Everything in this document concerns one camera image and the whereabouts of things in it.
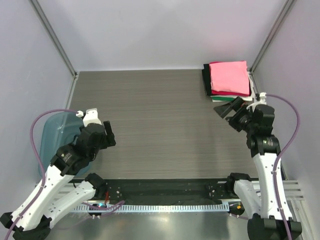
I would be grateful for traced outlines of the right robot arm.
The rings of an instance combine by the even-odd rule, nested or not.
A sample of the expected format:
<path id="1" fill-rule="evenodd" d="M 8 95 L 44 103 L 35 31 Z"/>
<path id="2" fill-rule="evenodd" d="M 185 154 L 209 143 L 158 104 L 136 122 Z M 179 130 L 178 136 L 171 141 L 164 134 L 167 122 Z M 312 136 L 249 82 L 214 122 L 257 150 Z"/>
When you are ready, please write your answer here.
<path id="1" fill-rule="evenodd" d="M 248 174 L 231 173 L 227 189 L 242 202 L 248 216 L 251 240 L 296 240 L 303 231 L 288 206 L 281 175 L 283 149 L 273 135 L 275 110 L 259 97 L 247 104 L 242 98 L 214 107 L 214 111 L 237 132 L 246 132 L 246 145 L 258 173 L 260 193 Z"/>

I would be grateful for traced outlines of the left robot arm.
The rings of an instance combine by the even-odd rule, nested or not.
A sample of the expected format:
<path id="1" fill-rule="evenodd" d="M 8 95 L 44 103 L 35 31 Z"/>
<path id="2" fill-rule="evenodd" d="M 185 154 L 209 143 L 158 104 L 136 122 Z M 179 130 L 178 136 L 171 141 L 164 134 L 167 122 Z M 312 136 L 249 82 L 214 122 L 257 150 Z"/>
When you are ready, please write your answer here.
<path id="1" fill-rule="evenodd" d="M 90 173 L 80 185 L 55 201 L 56 195 L 78 172 L 94 161 L 100 150 L 116 145 L 111 123 L 89 123 L 80 128 L 72 142 L 61 146 L 52 157 L 42 180 L 22 205 L 0 217 L 15 240 L 44 240 L 55 223 L 84 201 L 101 198 L 107 182 Z"/>

